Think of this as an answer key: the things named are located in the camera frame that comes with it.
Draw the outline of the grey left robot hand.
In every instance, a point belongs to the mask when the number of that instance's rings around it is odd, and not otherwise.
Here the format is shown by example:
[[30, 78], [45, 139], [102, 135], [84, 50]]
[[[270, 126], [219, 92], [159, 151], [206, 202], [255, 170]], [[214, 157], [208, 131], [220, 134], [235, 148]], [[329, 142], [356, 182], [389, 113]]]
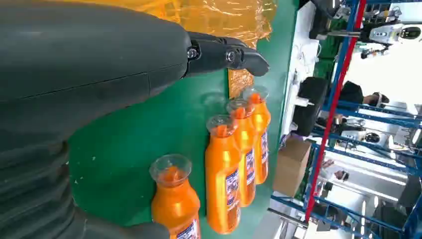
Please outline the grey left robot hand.
[[269, 64], [236, 38], [128, 8], [1, 1], [1, 238], [167, 239], [162, 224], [122, 227], [79, 209], [67, 141], [185, 76], [224, 68], [263, 76]]

